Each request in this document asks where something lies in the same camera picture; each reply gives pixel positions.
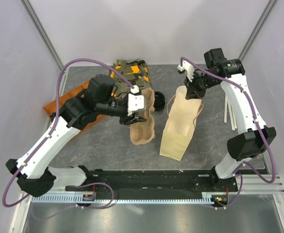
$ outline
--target orange wooden block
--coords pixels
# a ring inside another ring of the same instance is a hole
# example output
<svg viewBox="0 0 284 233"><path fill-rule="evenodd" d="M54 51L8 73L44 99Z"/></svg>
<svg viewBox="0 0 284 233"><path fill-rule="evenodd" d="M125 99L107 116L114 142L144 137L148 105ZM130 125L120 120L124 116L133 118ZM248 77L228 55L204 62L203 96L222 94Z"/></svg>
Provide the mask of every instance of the orange wooden block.
<svg viewBox="0 0 284 233"><path fill-rule="evenodd" d="M75 87L74 89L70 90L69 92L65 93L64 95L62 95L60 97L60 107L62 107L62 105L65 103L66 100L73 98L74 96L76 96L79 92L81 92L83 89L86 89L89 85L89 81L81 84L80 86ZM54 113L56 110L56 103L55 100L52 101L51 103L47 104L44 106L44 110L47 113L47 115L50 118L50 114ZM103 120L106 116L105 115L98 115L97 120L89 123L79 134L81 134L82 132L86 131L87 129L89 129L91 126L97 124L98 122L100 122L101 120Z"/></svg>

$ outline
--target brown paper bag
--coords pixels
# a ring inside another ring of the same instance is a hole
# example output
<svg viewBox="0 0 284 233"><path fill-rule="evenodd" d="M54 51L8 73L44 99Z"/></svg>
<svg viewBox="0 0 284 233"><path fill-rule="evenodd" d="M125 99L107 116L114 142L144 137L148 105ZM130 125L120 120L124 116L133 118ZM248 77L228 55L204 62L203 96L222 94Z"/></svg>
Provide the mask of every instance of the brown paper bag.
<svg viewBox="0 0 284 233"><path fill-rule="evenodd" d="M175 100L163 131L159 154L180 161L192 139L197 117L203 109L201 99L186 100L186 86L176 90Z"/></svg>
<svg viewBox="0 0 284 233"><path fill-rule="evenodd" d="M134 145L149 143L155 138L155 120L151 112L155 110L155 92L151 88L142 90L142 95L146 99L146 110L141 112L139 116L145 118L146 122L138 122L130 125L130 139Z"/></svg>

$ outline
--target white cable tray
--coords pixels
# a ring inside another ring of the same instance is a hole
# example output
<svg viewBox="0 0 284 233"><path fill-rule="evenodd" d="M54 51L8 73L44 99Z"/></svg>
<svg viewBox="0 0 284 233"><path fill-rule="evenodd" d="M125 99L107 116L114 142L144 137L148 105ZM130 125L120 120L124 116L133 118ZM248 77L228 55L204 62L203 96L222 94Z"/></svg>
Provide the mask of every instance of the white cable tray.
<svg viewBox="0 0 284 233"><path fill-rule="evenodd" d="M33 197L32 202L39 203L108 203L110 200L83 200L83 194L50 193L40 197ZM174 199L174 200L114 200L118 204L214 204L210 194L203 194L202 199Z"/></svg>

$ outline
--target white bracket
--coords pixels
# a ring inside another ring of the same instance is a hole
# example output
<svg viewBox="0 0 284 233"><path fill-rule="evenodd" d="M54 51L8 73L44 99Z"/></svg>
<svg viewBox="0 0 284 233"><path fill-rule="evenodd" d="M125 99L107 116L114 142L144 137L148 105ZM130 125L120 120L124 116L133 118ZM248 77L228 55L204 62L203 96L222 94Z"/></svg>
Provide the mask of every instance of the white bracket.
<svg viewBox="0 0 284 233"><path fill-rule="evenodd" d="M143 95L128 94L128 116L134 112L141 112L146 110L146 99Z"/></svg>
<svg viewBox="0 0 284 233"><path fill-rule="evenodd" d="M130 90L133 94L136 94L140 91L137 85L134 85L133 88L130 88Z"/></svg>
<svg viewBox="0 0 284 233"><path fill-rule="evenodd" d="M192 82L192 80L194 79L193 75L194 75L194 67L188 63L187 61L183 61L183 64L180 64L177 66L177 69L180 72L183 72L184 70L186 70L186 76L189 79L190 82Z"/></svg>

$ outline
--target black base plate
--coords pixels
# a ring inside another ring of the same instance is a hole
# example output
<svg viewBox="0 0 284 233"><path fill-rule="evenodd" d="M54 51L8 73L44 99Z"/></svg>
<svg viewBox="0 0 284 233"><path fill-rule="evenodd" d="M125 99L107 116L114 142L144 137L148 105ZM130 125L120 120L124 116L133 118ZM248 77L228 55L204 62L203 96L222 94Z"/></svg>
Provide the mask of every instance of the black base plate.
<svg viewBox="0 0 284 233"><path fill-rule="evenodd" d="M161 200L200 199L202 192L237 192L235 178L224 180L216 187L211 185L210 170L114 170L88 171L86 183L102 182L110 185L115 199ZM93 191L93 187L76 189L66 187L66 191ZM96 185L97 199L109 199L107 187Z"/></svg>

